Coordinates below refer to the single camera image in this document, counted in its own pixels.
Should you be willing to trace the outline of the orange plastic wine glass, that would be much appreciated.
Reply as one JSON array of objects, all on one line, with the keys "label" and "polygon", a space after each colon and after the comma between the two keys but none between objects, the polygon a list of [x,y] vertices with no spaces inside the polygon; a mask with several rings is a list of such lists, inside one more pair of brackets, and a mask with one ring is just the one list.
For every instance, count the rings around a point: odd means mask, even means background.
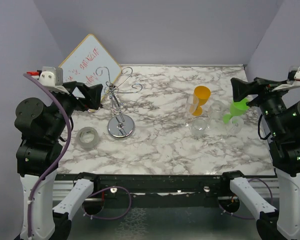
[{"label": "orange plastic wine glass", "polygon": [[193,93],[198,98],[198,105],[192,115],[198,117],[203,113],[202,106],[205,105],[210,98],[211,90],[206,86],[197,86]]}]

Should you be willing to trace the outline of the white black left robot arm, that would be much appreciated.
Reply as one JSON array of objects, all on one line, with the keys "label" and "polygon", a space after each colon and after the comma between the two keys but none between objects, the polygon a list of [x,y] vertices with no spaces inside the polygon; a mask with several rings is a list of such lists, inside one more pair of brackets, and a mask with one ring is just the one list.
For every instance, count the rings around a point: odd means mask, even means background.
[{"label": "white black left robot arm", "polygon": [[22,240],[66,240],[72,221],[69,212],[53,209],[53,185],[59,161],[66,153],[72,134],[75,110],[102,107],[102,84],[86,86],[68,82],[66,93],[52,92],[35,80],[51,99],[45,105],[36,97],[27,98],[15,110],[14,126],[21,132],[16,152],[17,173],[23,188]]}]

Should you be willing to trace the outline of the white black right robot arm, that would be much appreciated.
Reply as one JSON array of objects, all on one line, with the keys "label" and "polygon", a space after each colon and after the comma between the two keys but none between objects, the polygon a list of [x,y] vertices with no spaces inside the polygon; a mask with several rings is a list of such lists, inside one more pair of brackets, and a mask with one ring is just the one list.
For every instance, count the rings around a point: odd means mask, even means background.
[{"label": "white black right robot arm", "polygon": [[300,101],[286,107],[283,95],[300,88],[300,76],[284,81],[231,79],[233,100],[252,95],[250,107],[260,108],[271,135],[269,152],[279,185],[279,208],[251,187],[241,172],[227,172],[219,189],[233,193],[249,209],[263,240],[300,240]]}]

